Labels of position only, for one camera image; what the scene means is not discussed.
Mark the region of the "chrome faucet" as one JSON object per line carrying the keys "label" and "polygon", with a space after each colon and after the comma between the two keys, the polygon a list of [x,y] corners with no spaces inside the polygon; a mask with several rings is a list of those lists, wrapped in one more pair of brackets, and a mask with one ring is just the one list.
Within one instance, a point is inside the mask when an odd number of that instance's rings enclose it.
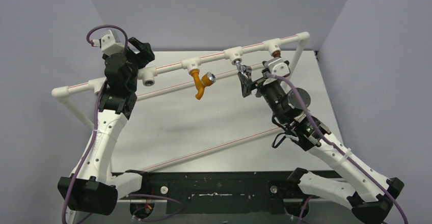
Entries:
{"label": "chrome faucet", "polygon": [[252,67],[243,65],[240,59],[235,60],[234,64],[240,74],[246,76],[247,78],[252,77]]}

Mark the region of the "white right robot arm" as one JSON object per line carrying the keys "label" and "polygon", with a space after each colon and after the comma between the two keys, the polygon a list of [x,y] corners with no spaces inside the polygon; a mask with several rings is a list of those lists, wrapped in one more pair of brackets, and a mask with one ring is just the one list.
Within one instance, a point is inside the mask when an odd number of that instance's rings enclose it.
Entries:
{"label": "white right robot arm", "polygon": [[272,122],[290,135],[292,141],[305,152],[319,158],[342,179],[321,177],[309,170],[297,168],[288,177],[287,192],[293,197],[320,197],[347,209],[362,223],[383,223],[392,208],[401,209],[397,202],[404,184],[394,177],[386,177],[359,159],[350,148],[340,142],[332,131],[308,107],[310,95],[301,88],[282,88],[287,78],[264,72],[258,80],[238,73],[244,97],[252,91],[265,99],[272,110]]}

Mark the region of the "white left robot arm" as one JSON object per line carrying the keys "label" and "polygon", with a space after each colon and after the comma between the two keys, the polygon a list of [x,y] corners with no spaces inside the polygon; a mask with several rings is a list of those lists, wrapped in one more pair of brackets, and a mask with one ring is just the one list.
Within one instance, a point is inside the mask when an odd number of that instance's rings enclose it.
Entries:
{"label": "white left robot arm", "polygon": [[117,187],[108,181],[109,163],[137,101],[139,70],[155,59],[149,43],[135,37],[128,42],[138,52],[126,47],[102,56],[105,79],[95,102],[94,129],[76,168],[58,181],[64,198],[62,223],[67,223],[67,210],[110,215],[119,198]]}

